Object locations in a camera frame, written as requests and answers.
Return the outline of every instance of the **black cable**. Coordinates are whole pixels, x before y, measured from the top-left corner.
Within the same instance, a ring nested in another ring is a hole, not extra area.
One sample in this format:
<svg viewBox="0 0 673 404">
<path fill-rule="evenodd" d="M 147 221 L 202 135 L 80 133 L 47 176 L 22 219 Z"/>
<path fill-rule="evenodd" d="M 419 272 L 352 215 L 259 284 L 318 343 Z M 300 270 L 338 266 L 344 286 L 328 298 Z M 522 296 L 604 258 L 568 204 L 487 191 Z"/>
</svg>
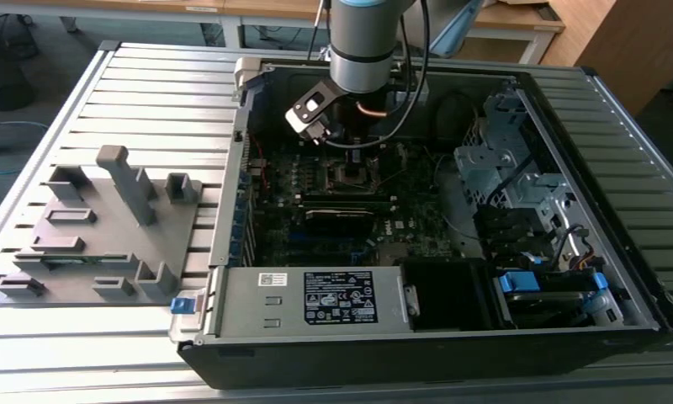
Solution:
<svg viewBox="0 0 673 404">
<path fill-rule="evenodd" d="M 406 81 L 406 92 L 404 92 L 404 99 L 394 107 L 394 109 L 387 113 L 390 115 L 398 113 L 402 108 L 404 108 L 404 105 L 407 105 L 408 97 L 412 95 L 412 51 L 408 49 L 408 39 L 407 39 L 407 25 L 404 24 L 404 16 L 400 18 L 400 26 L 402 26 L 402 36 L 404 37 L 404 40 L 402 41 L 402 53 L 404 54 L 404 63 L 407 65 L 406 70 L 407 70 L 407 81 Z"/>
<path fill-rule="evenodd" d="M 556 270 L 559 268 L 559 257 L 562 256 L 562 251 L 564 250 L 566 241 L 570 239 L 570 234 L 583 228 L 584 226 L 579 225 L 579 223 L 574 223 L 570 228 L 566 229 L 564 234 L 559 238 L 556 249 L 554 250 L 554 257 L 551 258 L 551 270 Z"/>
<path fill-rule="evenodd" d="M 427 0 L 420 0 L 422 3 L 422 12 L 423 12 L 423 17 L 424 17 L 424 49 L 427 50 L 430 48 L 430 43 L 431 43 L 431 31 L 430 31 L 430 6 L 427 5 Z M 340 149 L 366 149 L 367 147 L 372 147 L 376 145 L 380 145 L 386 141 L 394 138 L 396 135 L 396 132 L 402 129 L 402 126 L 404 126 L 404 122 L 407 121 L 407 118 L 412 114 L 412 110 L 415 109 L 416 103 L 419 101 L 419 97 L 422 96 L 422 90 L 424 89 L 424 83 L 427 82 L 427 67 L 430 66 L 430 52 L 424 52 L 424 59 L 422 60 L 422 77 L 419 78 L 419 84 L 416 85 L 416 92 L 415 92 L 415 97 L 412 98 L 412 102 L 408 104 L 407 111 L 404 112 L 404 115 L 402 116 L 399 124 L 396 124 L 396 127 L 394 128 L 392 132 L 378 139 L 376 141 L 371 141 L 368 143 L 363 143 L 359 145 L 346 145 L 343 143 L 335 143 L 334 141 L 326 141 L 324 143 L 328 144 L 330 146 L 338 147 Z"/>
<path fill-rule="evenodd" d="M 332 42 L 332 9 L 327 8 L 327 37 L 330 38 L 330 43 Z"/>
<path fill-rule="evenodd" d="M 442 107 L 444 106 L 446 101 L 452 97 L 464 98 L 470 102 L 471 111 L 474 112 L 474 119 L 475 120 L 479 119 L 479 106 L 476 104 L 476 101 L 470 96 L 470 94 L 464 93 L 462 90 L 456 88 L 452 88 L 450 91 L 447 91 L 444 94 L 439 96 L 439 98 L 432 103 L 432 107 L 430 108 L 430 119 L 428 119 L 430 128 L 427 130 L 427 133 L 430 134 L 432 139 L 436 139 L 439 137 L 438 127 L 439 127 L 439 113 L 442 112 Z"/>
<path fill-rule="evenodd" d="M 296 41 L 296 37 L 298 37 L 298 36 L 300 36 L 300 33 L 302 33 L 302 30 L 303 30 L 303 29 L 304 29 L 304 28 L 299 28 L 299 29 L 296 30 L 296 34 L 295 34 L 295 36 L 292 37 L 292 40 L 290 40 L 290 42 L 287 42 L 287 44 L 286 44 L 286 45 L 280 45 L 280 48 L 282 48 L 282 49 L 287 48 L 290 45 L 292 45 L 292 44 L 294 44 L 294 42 Z"/>
<path fill-rule="evenodd" d="M 519 164 L 519 166 L 516 166 L 512 173 L 508 174 L 508 177 L 504 179 L 504 181 L 502 181 L 499 186 L 494 189 L 492 193 L 490 194 L 488 198 L 486 199 L 484 205 L 488 206 L 492 204 L 492 200 L 494 200 L 494 198 L 496 198 L 496 195 L 499 195 L 500 192 L 504 190 L 504 188 L 514 182 L 516 177 L 519 177 L 519 175 L 527 169 L 528 164 L 531 164 L 531 162 L 534 160 L 535 160 L 535 156 L 534 156 L 534 154 L 530 154 L 528 157 L 522 162 L 522 164 Z"/>
</svg>

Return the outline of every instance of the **wooden table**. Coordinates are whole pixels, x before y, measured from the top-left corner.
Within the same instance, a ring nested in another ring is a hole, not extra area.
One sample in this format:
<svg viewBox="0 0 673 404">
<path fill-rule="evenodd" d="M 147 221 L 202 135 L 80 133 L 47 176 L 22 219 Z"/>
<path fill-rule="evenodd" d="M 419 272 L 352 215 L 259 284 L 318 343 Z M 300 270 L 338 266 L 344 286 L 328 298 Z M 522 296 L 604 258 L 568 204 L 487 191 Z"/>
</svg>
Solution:
<svg viewBox="0 0 673 404">
<path fill-rule="evenodd" d="M 0 13 L 220 24 L 227 46 L 240 48 L 246 25 L 308 28 L 318 6 L 319 0 L 0 0 Z M 482 11 L 468 36 L 528 42 L 519 62 L 539 63 L 563 30 L 564 23 L 542 19 L 530 6 L 498 3 Z"/>
</svg>

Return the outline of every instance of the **table leg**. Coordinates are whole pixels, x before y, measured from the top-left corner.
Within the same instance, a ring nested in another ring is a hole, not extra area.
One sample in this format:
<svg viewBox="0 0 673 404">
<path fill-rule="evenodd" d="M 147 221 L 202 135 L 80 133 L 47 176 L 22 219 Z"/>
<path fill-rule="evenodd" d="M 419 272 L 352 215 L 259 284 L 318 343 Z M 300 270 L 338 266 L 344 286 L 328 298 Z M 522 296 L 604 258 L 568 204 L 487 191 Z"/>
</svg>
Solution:
<svg viewBox="0 0 673 404">
<path fill-rule="evenodd" d="M 60 17 L 60 21 L 63 22 L 63 27 L 66 27 L 66 31 L 71 34 L 78 32 L 80 29 L 78 28 L 78 18 L 76 17 Z"/>
<path fill-rule="evenodd" d="M 224 29 L 224 43 L 228 48 L 244 48 L 244 31 L 242 30 L 243 22 L 239 16 L 224 15 L 223 29 Z"/>
<path fill-rule="evenodd" d="M 550 48 L 555 33 L 551 31 L 535 31 L 535 38 L 528 42 L 527 50 L 522 55 L 519 63 L 538 65 L 542 62 L 544 53 Z"/>
</svg>

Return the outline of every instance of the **open computer chassis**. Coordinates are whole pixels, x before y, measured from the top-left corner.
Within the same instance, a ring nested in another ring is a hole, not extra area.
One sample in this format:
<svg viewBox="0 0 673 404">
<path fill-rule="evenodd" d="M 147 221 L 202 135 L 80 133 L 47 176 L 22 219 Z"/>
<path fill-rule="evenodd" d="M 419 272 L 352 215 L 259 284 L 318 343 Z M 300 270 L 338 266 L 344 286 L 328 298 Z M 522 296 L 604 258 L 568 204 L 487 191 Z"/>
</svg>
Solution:
<svg viewBox="0 0 673 404">
<path fill-rule="evenodd" d="M 262 60 L 243 86 L 179 347 L 210 385 L 552 375 L 672 341 L 673 304 L 531 75 L 431 67 L 403 135 L 355 166 L 284 125 L 326 73 Z"/>
</svg>

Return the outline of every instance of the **power supply label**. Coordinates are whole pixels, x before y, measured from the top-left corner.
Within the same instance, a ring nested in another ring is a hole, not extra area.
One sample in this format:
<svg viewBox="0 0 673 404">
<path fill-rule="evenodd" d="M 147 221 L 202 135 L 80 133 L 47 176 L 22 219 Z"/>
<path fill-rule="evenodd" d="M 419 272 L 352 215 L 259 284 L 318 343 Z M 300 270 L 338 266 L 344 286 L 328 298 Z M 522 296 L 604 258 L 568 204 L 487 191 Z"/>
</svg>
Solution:
<svg viewBox="0 0 673 404">
<path fill-rule="evenodd" d="M 379 322 L 372 272 L 307 272 L 304 321 L 314 326 Z"/>
</svg>

